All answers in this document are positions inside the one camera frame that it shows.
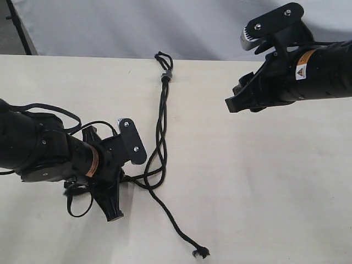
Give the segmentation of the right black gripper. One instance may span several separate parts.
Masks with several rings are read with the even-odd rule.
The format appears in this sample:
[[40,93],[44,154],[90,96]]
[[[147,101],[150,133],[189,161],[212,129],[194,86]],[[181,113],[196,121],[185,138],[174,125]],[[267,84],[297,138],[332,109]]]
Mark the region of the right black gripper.
[[277,52],[265,56],[265,62],[257,72],[242,76],[233,88],[233,96],[226,98],[225,103],[230,113],[250,110],[257,113],[268,107],[286,106],[295,100],[284,98],[287,91],[295,52],[279,55]]

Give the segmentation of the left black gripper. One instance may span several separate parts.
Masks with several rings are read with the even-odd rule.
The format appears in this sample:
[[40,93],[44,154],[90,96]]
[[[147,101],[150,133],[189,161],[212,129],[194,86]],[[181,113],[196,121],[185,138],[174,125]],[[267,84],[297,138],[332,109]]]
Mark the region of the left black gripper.
[[95,201],[102,209],[107,222],[123,217],[119,207],[119,183],[123,175],[120,165],[115,162],[103,162],[92,177],[82,174],[67,179],[64,183],[67,205],[71,206],[75,196],[89,194],[90,206]]

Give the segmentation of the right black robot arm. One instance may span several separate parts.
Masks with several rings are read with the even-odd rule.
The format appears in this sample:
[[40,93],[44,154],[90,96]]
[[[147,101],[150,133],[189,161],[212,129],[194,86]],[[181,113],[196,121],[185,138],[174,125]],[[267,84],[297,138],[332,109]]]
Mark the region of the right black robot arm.
[[351,41],[272,52],[255,73],[239,79],[228,110],[259,112],[296,101],[351,97]]

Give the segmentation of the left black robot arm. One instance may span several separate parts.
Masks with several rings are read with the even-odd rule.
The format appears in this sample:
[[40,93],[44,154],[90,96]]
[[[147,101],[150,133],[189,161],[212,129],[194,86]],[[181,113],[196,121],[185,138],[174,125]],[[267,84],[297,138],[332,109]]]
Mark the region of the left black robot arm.
[[112,137],[102,140],[92,125],[66,129],[59,112],[76,115],[47,104],[14,106],[1,100],[1,168],[3,175],[15,173],[22,182],[64,183],[67,211],[73,216],[75,196],[89,193],[107,221],[123,216],[119,208],[122,163],[114,156]]

